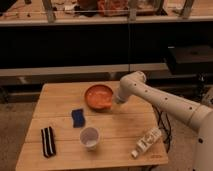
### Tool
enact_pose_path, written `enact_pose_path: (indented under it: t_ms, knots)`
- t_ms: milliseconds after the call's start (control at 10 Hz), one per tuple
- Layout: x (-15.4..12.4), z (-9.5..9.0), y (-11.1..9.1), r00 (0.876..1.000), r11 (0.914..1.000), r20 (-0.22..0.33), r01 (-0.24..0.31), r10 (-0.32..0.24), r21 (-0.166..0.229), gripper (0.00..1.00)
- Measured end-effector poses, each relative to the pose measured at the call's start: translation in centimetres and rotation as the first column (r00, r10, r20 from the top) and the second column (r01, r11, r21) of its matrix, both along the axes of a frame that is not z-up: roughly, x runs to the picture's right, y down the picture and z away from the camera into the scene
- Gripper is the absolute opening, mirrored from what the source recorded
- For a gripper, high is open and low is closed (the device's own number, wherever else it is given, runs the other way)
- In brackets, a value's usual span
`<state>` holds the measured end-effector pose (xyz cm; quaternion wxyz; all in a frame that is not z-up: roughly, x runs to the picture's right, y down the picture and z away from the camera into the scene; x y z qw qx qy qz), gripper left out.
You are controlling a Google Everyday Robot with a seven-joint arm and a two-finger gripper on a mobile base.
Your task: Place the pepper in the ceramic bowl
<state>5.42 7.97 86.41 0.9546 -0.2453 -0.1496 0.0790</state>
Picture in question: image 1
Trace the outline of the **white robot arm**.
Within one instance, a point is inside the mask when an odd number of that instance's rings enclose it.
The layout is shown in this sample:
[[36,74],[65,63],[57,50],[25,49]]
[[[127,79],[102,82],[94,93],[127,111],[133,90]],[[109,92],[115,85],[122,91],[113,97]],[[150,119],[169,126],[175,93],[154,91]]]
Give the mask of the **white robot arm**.
[[196,131],[192,171],[213,171],[213,108],[148,86],[141,71],[120,79],[114,101],[125,103],[131,95],[146,100]]

